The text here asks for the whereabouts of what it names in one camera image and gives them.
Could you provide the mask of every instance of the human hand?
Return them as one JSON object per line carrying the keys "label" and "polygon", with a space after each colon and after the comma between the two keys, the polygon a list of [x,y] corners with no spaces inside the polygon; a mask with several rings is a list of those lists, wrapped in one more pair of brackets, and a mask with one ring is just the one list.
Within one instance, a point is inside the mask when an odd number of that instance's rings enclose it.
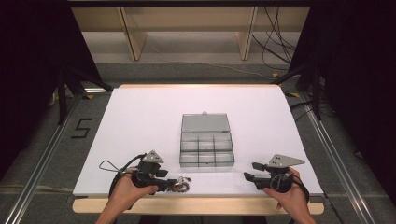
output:
{"label": "human hand", "polygon": [[125,174],[120,177],[96,223],[113,223],[123,211],[131,208],[141,197],[158,190],[157,186],[136,187],[131,176],[131,174]]}
{"label": "human hand", "polygon": [[[290,171],[293,173],[295,181],[300,180],[300,173],[290,167]],[[265,188],[264,192],[277,200],[276,209],[282,207],[285,211],[299,223],[316,223],[309,213],[309,209],[306,203],[305,194],[303,190],[295,183],[291,185],[291,188],[286,193],[277,192],[274,189]]]}

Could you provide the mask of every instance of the floor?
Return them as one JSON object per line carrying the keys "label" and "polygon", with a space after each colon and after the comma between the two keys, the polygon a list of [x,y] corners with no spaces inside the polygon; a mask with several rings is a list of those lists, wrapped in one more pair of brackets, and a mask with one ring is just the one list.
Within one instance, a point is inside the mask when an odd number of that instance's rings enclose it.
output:
{"label": "floor", "polygon": [[[262,43],[267,40],[266,34],[254,35]],[[254,40],[248,60],[242,61],[233,33],[149,33],[137,62],[130,60],[122,33],[84,33],[84,36],[103,81],[114,87],[123,83],[269,83],[274,77],[285,74],[288,68],[287,63],[272,53],[262,53],[262,47]],[[282,36],[295,46],[299,34],[284,33]],[[286,58],[278,44],[269,41],[267,47]],[[311,95],[310,90],[297,92],[294,89],[297,80],[298,77],[293,77],[281,85],[290,105],[307,101]],[[97,214],[74,213],[72,191],[110,93],[90,93],[89,97],[81,98],[69,96],[70,116],[64,127],[58,126],[59,108],[55,101],[49,104],[29,146],[1,180],[0,221],[7,222],[14,204],[33,181],[36,185],[25,198],[26,207],[21,210],[20,223],[93,223],[98,217]],[[322,91],[320,101],[322,121],[316,119],[310,105],[297,106],[292,114],[307,157],[327,195],[325,211],[315,217],[316,221],[394,223],[395,206],[364,159],[354,155],[356,148],[327,104],[325,92]],[[79,122],[89,128],[86,137],[81,137],[81,131],[76,130]],[[59,134],[58,139],[52,138],[55,133]],[[32,174],[37,174],[35,168],[42,162],[42,155],[48,155],[48,161],[44,162],[40,175],[32,178]],[[122,216],[119,223],[136,223],[137,220],[135,216]],[[217,222],[226,220],[226,217],[219,217]],[[290,218],[268,217],[267,220],[268,223],[289,223]]]}

